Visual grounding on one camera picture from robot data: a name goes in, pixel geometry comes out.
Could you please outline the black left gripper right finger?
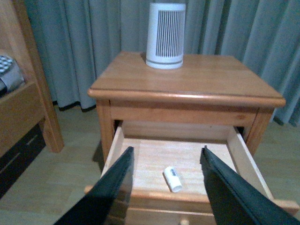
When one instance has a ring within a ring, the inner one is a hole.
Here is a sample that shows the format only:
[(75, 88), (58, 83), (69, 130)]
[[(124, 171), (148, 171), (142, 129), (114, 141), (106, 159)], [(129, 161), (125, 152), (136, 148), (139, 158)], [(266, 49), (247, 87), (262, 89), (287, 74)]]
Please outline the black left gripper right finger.
[(207, 146), (200, 163), (204, 185), (218, 225), (298, 225), (300, 222), (269, 200)]

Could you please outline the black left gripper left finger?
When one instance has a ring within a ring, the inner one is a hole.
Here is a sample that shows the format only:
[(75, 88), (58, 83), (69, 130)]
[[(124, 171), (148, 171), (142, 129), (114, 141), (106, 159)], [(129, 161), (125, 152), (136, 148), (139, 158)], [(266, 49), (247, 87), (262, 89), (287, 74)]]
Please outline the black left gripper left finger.
[(129, 146), (100, 180), (56, 225), (124, 225), (133, 185), (134, 148)]

